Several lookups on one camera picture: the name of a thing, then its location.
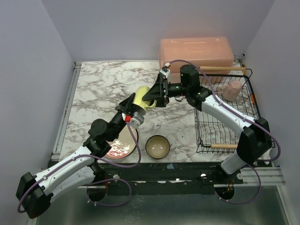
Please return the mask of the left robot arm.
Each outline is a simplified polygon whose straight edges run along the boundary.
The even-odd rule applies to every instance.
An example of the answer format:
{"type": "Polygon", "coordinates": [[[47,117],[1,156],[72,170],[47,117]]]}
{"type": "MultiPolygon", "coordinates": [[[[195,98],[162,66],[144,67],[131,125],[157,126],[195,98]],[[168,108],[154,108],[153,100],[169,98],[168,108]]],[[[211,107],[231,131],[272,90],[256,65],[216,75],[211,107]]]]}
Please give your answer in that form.
{"type": "Polygon", "coordinates": [[[37,218],[64,191],[90,184],[100,173],[97,161],[105,161],[104,156],[111,149],[109,143],[117,139],[124,128],[132,131],[131,118],[137,112],[135,97],[136,93],[133,93],[120,102],[109,122],[104,119],[93,121],[88,139],[67,158],[34,175],[24,174],[16,191],[18,213],[37,218]]]}

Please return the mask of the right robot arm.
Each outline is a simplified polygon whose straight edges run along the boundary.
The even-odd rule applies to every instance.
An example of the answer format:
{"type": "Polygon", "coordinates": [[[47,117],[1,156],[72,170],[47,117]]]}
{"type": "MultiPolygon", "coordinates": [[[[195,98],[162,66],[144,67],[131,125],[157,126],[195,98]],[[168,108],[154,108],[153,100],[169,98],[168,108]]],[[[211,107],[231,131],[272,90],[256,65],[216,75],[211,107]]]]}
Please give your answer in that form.
{"type": "Polygon", "coordinates": [[[156,101],[157,107],[165,107],[169,98],[184,96],[192,107],[221,121],[238,135],[236,151],[220,164],[226,174],[233,174],[247,164],[254,163],[271,149],[272,138],[266,119],[260,117],[256,120],[222,101],[212,88],[200,84],[199,72],[192,65],[180,68],[180,83],[169,83],[169,73],[168,66],[161,68],[155,84],[142,99],[156,101]]]}

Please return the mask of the yellow-green ceramic mug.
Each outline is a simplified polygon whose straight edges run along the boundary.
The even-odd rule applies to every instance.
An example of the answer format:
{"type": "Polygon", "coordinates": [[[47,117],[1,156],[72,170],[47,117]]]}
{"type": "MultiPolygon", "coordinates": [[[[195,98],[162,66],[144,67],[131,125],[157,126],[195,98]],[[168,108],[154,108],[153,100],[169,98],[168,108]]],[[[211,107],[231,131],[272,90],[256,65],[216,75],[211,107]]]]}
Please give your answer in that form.
{"type": "Polygon", "coordinates": [[[143,96],[150,90],[148,86],[140,86],[135,92],[135,98],[133,100],[133,106],[136,112],[145,116],[149,109],[153,109],[157,101],[156,100],[143,100],[143,96]]]}

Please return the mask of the dark bowl cream inside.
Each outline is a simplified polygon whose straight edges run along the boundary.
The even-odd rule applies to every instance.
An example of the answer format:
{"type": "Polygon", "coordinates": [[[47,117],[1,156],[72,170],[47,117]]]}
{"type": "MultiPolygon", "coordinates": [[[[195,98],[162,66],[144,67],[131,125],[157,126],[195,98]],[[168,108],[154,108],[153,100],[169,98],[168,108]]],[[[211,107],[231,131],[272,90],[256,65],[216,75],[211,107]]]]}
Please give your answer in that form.
{"type": "Polygon", "coordinates": [[[154,135],[147,140],[145,149],[151,158],[163,159],[169,154],[171,145],[166,137],[154,135]]]}

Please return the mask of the pink ceramic mug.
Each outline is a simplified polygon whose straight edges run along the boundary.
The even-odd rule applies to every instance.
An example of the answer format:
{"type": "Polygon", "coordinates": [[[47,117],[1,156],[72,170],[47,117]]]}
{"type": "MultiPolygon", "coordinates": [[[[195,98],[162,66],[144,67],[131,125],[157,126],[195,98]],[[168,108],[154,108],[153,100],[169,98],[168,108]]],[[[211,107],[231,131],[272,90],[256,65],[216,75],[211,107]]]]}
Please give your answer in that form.
{"type": "Polygon", "coordinates": [[[222,96],[227,101],[234,101],[239,96],[242,90],[242,83],[238,80],[234,80],[227,85],[223,85],[218,88],[218,91],[222,93],[222,96]]]}

